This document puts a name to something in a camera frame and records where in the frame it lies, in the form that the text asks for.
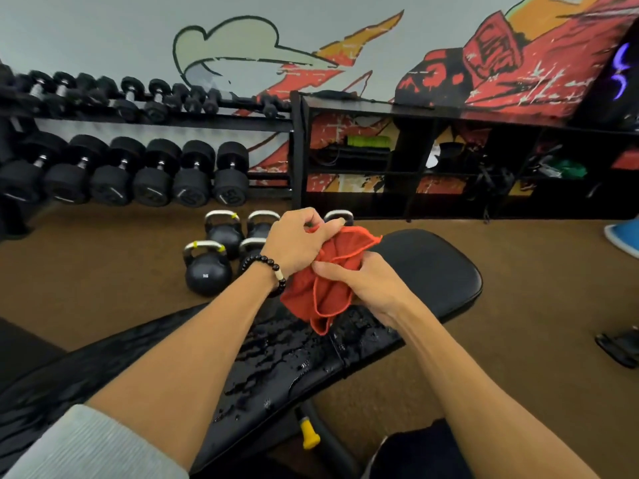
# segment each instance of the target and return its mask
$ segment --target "painted wall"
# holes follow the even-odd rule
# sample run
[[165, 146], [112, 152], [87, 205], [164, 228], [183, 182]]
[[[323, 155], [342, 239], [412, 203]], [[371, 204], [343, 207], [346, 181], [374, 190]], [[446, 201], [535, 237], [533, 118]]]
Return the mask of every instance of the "painted wall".
[[[348, 89], [379, 100], [567, 117], [639, 14], [639, 0], [4, 0], [0, 59], [15, 72], [263, 90]], [[285, 171], [287, 135], [42, 121], [69, 139], [228, 139], [257, 170]], [[326, 116], [321, 147], [396, 135], [386, 121]], [[444, 135], [440, 142], [455, 140]], [[457, 188], [453, 182], [448, 185]], [[422, 187], [447, 187], [423, 184]], [[376, 179], [317, 176], [314, 191], [383, 191]]]

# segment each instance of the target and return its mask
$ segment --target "gym floor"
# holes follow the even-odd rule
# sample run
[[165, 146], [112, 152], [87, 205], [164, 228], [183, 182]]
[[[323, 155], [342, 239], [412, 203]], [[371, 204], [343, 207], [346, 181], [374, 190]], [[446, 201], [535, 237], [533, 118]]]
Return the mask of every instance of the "gym floor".
[[[251, 201], [238, 213], [245, 218], [254, 209], [283, 212], [287, 206]], [[11, 336], [8, 326], [46, 340], [51, 353], [70, 351], [203, 302], [186, 289], [181, 248], [203, 237], [204, 213], [213, 208], [52, 204], [33, 218], [27, 239], [0, 245], [0, 316], [17, 326], [4, 323], [0, 333]], [[611, 360], [593, 337], [637, 323], [639, 262], [603, 238], [607, 222], [357, 223], [378, 235], [426, 229], [473, 260], [484, 293], [447, 329], [602, 478], [636, 477], [637, 371]], [[11, 363], [0, 363], [4, 375], [34, 364], [12, 353]], [[325, 390], [315, 404], [362, 461], [385, 435], [427, 427], [442, 416], [405, 348]], [[273, 454], [324, 477], [311, 472], [311, 459], [296, 441]]]

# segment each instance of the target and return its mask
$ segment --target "red towel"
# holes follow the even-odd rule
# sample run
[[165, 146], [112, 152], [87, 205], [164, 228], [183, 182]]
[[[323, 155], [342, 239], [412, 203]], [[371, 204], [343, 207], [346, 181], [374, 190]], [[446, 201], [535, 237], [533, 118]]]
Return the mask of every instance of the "red towel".
[[[307, 232], [313, 233], [318, 228], [319, 225]], [[371, 235], [363, 227], [342, 227], [324, 242], [315, 260], [356, 271], [362, 265], [363, 251], [380, 241], [381, 237]], [[311, 266], [293, 274], [281, 296], [284, 306], [301, 320], [310, 322], [321, 336], [328, 333], [334, 317], [344, 312], [352, 299], [353, 291], [346, 284], [319, 277]]]

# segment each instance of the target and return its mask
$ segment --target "lime green roll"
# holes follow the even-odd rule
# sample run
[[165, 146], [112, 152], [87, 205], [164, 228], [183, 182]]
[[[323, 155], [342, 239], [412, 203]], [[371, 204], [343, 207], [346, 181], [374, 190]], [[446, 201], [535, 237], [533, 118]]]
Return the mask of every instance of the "lime green roll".
[[388, 136], [347, 136], [348, 146], [390, 148], [390, 138]]

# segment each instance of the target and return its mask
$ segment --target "kettlebell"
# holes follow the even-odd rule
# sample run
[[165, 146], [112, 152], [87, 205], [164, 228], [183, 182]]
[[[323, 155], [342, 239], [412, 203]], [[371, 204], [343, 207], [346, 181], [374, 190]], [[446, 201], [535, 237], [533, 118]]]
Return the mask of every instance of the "kettlebell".
[[256, 210], [249, 215], [246, 221], [247, 238], [240, 243], [240, 269], [244, 262], [252, 255], [257, 255], [262, 251], [262, 247], [267, 242], [267, 235], [275, 222], [253, 222], [256, 217], [273, 217], [275, 221], [280, 219], [278, 213], [271, 210]]
[[[208, 252], [193, 257], [193, 249], [205, 248]], [[198, 240], [182, 251], [187, 266], [187, 287], [204, 297], [213, 297], [227, 288], [233, 280], [231, 263], [224, 245], [212, 240]]]
[[352, 227], [355, 223], [353, 213], [348, 210], [331, 210], [330, 212], [326, 212], [326, 215], [324, 215], [324, 222], [329, 222], [340, 217], [346, 220], [346, 223], [344, 224], [345, 227]]
[[[258, 222], [255, 223], [253, 220], [256, 217], [273, 217], [275, 219], [274, 222]], [[281, 217], [278, 213], [271, 210], [255, 210], [253, 213], [249, 215], [246, 220], [246, 236], [247, 238], [267, 238], [268, 233], [271, 231], [271, 227], [273, 224], [279, 220]]]
[[[214, 217], [225, 215], [231, 218], [225, 224], [213, 224]], [[240, 243], [244, 240], [242, 233], [242, 221], [238, 214], [231, 210], [213, 210], [204, 216], [204, 230], [206, 239], [224, 245], [226, 256], [229, 260], [235, 260], [240, 256]]]

